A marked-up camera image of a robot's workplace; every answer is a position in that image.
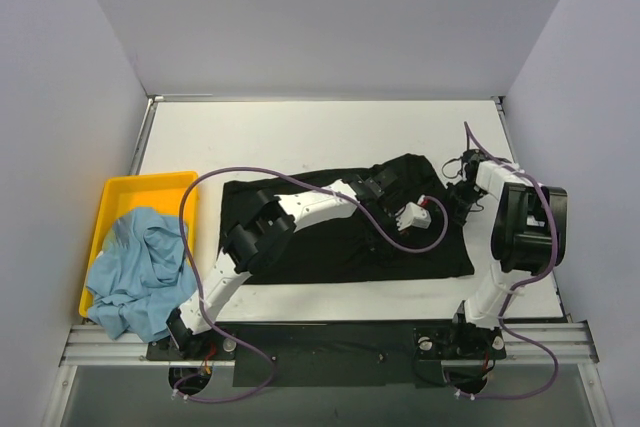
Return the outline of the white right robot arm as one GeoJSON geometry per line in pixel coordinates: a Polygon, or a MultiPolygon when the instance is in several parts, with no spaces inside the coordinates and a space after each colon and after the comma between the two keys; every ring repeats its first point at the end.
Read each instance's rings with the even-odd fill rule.
{"type": "Polygon", "coordinates": [[[566,251],[568,193],[539,184],[518,165],[469,149],[458,159],[460,180],[448,183],[449,220],[463,226],[484,197],[497,202],[488,273],[462,301],[446,332],[446,359],[489,360],[504,356],[499,321],[528,281],[548,274],[566,251]]]}

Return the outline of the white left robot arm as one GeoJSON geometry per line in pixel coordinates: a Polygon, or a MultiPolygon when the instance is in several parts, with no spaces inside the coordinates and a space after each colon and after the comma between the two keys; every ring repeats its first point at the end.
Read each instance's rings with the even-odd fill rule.
{"type": "Polygon", "coordinates": [[[390,169],[362,178],[349,175],[315,187],[302,181],[295,194],[260,190],[241,205],[223,233],[214,266],[202,277],[193,267],[196,291],[167,320],[170,347],[184,359],[199,356],[206,335],[222,308],[250,277],[275,270],[293,235],[311,226],[351,217],[356,210],[383,198],[398,177],[390,169]]]}

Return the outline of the black t shirt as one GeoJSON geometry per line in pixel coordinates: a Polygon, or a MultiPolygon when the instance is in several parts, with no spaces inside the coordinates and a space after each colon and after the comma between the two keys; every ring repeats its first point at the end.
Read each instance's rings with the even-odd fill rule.
{"type": "Polygon", "coordinates": [[[446,189],[431,162],[422,155],[404,154],[370,168],[308,172],[299,180],[325,187],[346,176],[372,178],[389,169],[396,180],[370,212],[392,237],[384,240],[360,211],[351,217],[322,222],[294,234],[271,270],[249,279],[251,285],[320,284],[471,276],[474,267],[463,229],[443,220],[440,204],[446,189]],[[410,201],[427,195],[429,228],[401,233],[391,216],[410,201]]]}

